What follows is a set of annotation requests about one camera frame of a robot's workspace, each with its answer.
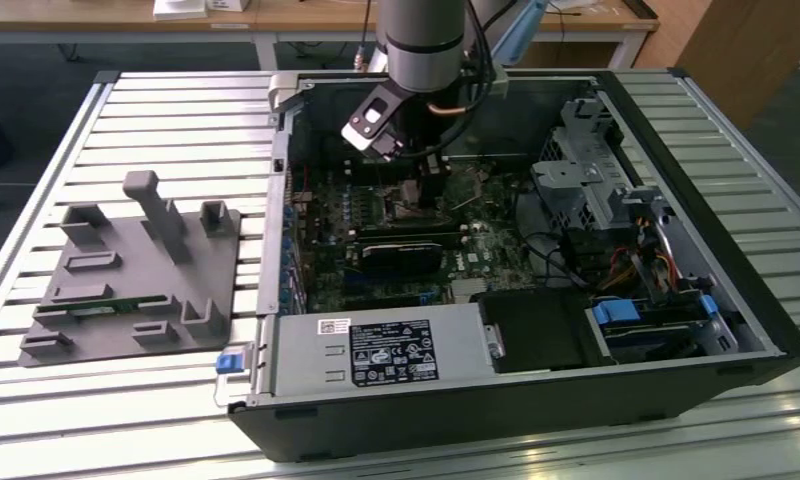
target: blue tab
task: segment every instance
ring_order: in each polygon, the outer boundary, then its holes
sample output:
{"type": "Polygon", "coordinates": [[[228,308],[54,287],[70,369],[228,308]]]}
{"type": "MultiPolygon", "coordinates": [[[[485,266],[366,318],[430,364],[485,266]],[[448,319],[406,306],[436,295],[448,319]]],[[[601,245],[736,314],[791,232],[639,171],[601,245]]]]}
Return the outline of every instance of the blue tab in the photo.
{"type": "Polygon", "coordinates": [[[216,373],[225,375],[242,372],[242,357],[242,353],[222,353],[216,359],[216,373]]]}
{"type": "Polygon", "coordinates": [[[715,299],[711,295],[703,295],[701,297],[699,297],[699,303],[703,304],[703,308],[705,309],[705,313],[709,317],[720,311],[720,309],[717,308],[717,304],[715,303],[715,299]]]}
{"type": "Polygon", "coordinates": [[[637,322],[640,313],[631,300],[604,300],[592,309],[599,325],[609,322],[637,322]]]}
{"type": "Polygon", "coordinates": [[[604,311],[604,308],[601,307],[601,304],[592,307],[592,316],[596,317],[596,323],[599,325],[604,325],[611,321],[611,319],[608,318],[608,314],[604,311]]]}

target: circuit board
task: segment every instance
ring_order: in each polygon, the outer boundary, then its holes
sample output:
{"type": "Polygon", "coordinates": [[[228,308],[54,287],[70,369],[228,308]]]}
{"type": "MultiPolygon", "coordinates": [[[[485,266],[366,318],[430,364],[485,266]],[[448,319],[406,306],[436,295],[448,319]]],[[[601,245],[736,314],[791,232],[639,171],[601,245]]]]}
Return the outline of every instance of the circuit board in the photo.
{"type": "Polygon", "coordinates": [[[482,162],[452,162],[432,209],[410,204],[410,182],[353,185],[332,172],[313,182],[309,201],[298,207],[309,312],[456,303],[456,280],[478,279],[486,291],[535,285],[511,215],[512,178],[492,175],[482,162]],[[381,235],[382,244],[438,243],[437,269],[402,278],[365,275],[360,257],[374,241],[370,233],[381,235]]]}

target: power supply label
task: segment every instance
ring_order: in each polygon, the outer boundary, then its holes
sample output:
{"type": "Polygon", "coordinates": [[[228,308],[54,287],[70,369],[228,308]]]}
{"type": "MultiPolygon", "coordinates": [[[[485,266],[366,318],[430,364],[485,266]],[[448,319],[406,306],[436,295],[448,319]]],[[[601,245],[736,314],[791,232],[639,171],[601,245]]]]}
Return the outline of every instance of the power supply label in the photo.
{"type": "Polygon", "coordinates": [[[438,380],[429,320],[350,325],[349,347],[357,387],[438,380]]]}

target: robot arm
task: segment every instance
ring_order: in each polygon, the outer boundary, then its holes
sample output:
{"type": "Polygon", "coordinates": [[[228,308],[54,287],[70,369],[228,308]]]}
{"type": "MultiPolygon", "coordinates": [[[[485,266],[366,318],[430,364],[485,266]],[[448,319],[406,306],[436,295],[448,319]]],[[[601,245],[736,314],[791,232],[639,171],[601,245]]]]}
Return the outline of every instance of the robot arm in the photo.
{"type": "Polygon", "coordinates": [[[342,128],[349,143],[389,161],[398,156],[437,155],[468,127],[470,112],[489,94],[493,53],[501,64],[517,61],[536,33],[545,4],[547,0],[382,0],[377,38],[388,57],[389,80],[373,89],[342,128]],[[477,6],[486,19],[501,18],[501,23],[509,18],[504,15],[508,10],[519,12],[497,37],[493,51],[477,6]],[[466,20],[473,42],[465,38],[466,20]],[[465,48],[476,56],[473,65],[468,65],[465,48]],[[454,106],[458,91],[469,83],[478,84],[474,98],[468,105],[454,106]]]}

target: table leg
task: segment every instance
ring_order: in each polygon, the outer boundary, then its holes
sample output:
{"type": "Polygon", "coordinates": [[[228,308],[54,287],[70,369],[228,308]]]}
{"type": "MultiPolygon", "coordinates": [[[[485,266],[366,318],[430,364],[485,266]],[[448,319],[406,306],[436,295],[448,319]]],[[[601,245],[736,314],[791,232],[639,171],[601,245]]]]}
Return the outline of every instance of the table leg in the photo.
{"type": "Polygon", "coordinates": [[[276,32],[256,32],[253,40],[257,49],[257,61],[264,71],[278,70],[278,59],[276,58],[276,32]]]}
{"type": "Polygon", "coordinates": [[[611,57],[611,63],[608,68],[620,69],[631,68],[640,53],[640,47],[645,40],[647,32],[636,31],[628,32],[625,38],[619,43],[613,56],[611,57]]]}

